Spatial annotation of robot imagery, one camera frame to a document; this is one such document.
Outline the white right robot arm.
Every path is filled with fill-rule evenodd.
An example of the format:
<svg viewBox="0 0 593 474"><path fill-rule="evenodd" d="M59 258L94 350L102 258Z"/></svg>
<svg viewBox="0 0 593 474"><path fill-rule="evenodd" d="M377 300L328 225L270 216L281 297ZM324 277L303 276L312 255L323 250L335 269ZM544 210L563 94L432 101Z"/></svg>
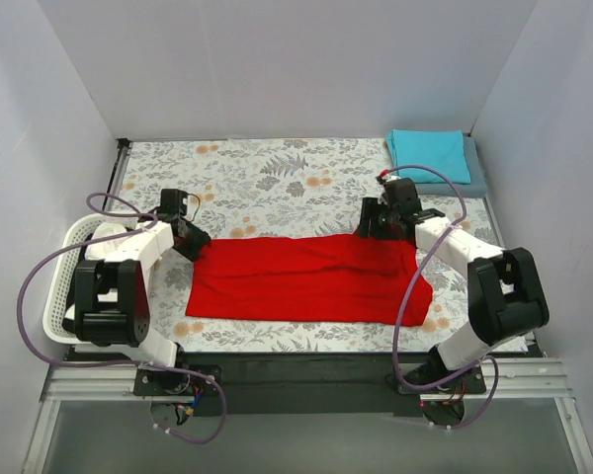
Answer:
<svg viewBox="0 0 593 474"><path fill-rule="evenodd" d="M531 252L490 245L437 209L423 209L419 203L407 208L400 204L390 206L375 197L365 197L358 235L396 238L426 253L398 310L395 343L414 285L431 258L438 258L466 279L467 322L463 326L434 346L426 361L407 374L401 372L398 349L392 350L394 377L406 390L450 392L461 384L464 373L493 349L544 327L550 320Z"/></svg>

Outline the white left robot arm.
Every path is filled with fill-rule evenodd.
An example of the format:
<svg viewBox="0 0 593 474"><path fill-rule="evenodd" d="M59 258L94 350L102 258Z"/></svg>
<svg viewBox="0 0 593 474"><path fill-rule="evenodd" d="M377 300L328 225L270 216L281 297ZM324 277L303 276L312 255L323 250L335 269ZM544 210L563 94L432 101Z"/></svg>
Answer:
<svg viewBox="0 0 593 474"><path fill-rule="evenodd" d="M184 218L174 223L139 222L111 242L103 257L80 262L74 271L74 334L97 347L134 348L144 362L160 365L156 382L171 395L183 393L191 381L189 368L176 361L178 346L150 328L149 281L162 255L174 250L195 262L211 243L210 235Z"/></svg>

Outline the red t shirt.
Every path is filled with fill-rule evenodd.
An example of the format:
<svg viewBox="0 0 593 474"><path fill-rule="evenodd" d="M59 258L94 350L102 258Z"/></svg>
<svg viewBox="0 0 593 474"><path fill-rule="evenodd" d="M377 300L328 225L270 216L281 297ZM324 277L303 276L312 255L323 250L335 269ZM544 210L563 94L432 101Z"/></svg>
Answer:
<svg viewBox="0 0 593 474"><path fill-rule="evenodd" d="M297 323L424 323L433 289L416 250L353 234L215 240L195 262L189 317Z"/></svg>

